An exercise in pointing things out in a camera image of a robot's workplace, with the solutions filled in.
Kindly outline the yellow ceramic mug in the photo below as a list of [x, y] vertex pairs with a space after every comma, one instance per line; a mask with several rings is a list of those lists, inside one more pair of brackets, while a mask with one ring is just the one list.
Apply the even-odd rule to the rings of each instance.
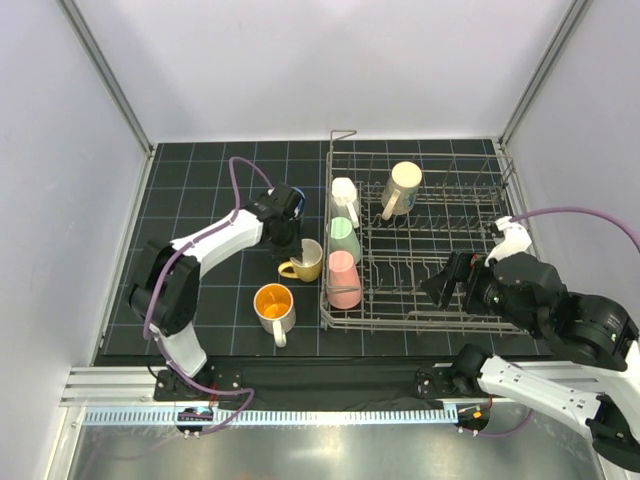
[[322, 272], [324, 252], [322, 246], [313, 239], [302, 239], [302, 253], [298, 257], [290, 257], [278, 267], [278, 274], [286, 279], [311, 283], [317, 280]]

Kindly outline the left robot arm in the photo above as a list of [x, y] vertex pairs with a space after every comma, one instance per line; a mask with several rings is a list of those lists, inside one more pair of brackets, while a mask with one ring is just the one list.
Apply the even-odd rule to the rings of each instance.
[[151, 240], [144, 247], [127, 303], [143, 321], [143, 337], [156, 341], [180, 372], [176, 386], [188, 399], [203, 399], [212, 385], [211, 375], [203, 370], [207, 355], [193, 325], [201, 279], [259, 244], [268, 245], [277, 260], [299, 257], [305, 202], [300, 189], [279, 183], [194, 234], [168, 243]]

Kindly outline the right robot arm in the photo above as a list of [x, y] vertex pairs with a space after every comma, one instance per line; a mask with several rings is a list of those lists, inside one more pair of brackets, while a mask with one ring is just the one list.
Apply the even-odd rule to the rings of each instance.
[[466, 344], [444, 375], [454, 392], [517, 401], [580, 433], [614, 465], [638, 471], [639, 329], [623, 306], [569, 291], [554, 266], [524, 252], [500, 260], [454, 252], [421, 287], [440, 309], [461, 288], [466, 313], [501, 317], [584, 366], [603, 388], [596, 394], [564, 387]]

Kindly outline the green plastic cup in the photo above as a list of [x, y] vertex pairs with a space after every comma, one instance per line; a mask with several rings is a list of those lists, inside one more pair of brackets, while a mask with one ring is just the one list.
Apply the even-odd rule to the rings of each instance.
[[351, 221], [345, 217], [335, 217], [329, 227], [329, 250], [346, 251], [350, 253], [354, 262], [361, 260], [362, 248]]

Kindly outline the beige patterned ceramic mug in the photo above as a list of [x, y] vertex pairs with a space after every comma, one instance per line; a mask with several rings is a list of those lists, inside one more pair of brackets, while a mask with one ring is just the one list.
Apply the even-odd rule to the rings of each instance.
[[421, 168], [411, 161], [402, 161], [391, 169], [381, 200], [384, 221], [393, 215], [406, 215], [413, 209], [422, 179]]

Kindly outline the white faceted mug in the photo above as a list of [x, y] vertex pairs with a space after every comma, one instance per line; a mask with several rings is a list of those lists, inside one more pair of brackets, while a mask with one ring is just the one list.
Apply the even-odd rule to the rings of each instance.
[[330, 202], [334, 216], [347, 218], [354, 229], [360, 227], [358, 190], [350, 178], [337, 177], [332, 180]]

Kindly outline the blue plastic cup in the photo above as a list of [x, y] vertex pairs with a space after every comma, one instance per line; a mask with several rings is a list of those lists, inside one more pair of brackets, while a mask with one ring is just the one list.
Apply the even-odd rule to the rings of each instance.
[[297, 195], [297, 200], [298, 200], [296, 207], [294, 208], [294, 217], [300, 218], [304, 214], [305, 205], [306, 205], [306, 196], [304, 192], [298, 187], [293, 187], [293, 191]]

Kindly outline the pink plastic cup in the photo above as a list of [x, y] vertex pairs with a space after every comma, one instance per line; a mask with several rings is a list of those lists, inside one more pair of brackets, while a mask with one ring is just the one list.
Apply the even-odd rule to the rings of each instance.
[[353, 255], [337, 250], [329, 256], [329, 279], [327, 296], [329, 304], [347, 310], [358, 305], [362, 298], [362, 287]]

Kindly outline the orange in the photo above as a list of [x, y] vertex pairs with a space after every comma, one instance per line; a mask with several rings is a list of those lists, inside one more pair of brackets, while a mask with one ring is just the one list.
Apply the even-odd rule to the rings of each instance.
[[296, 323], [292, 292], [278, 283], [264, 285], [254, 295], [253, 308], [262, 328], [272, 336], [275, 345], [284, 348], [287, 345], [287, 333]]

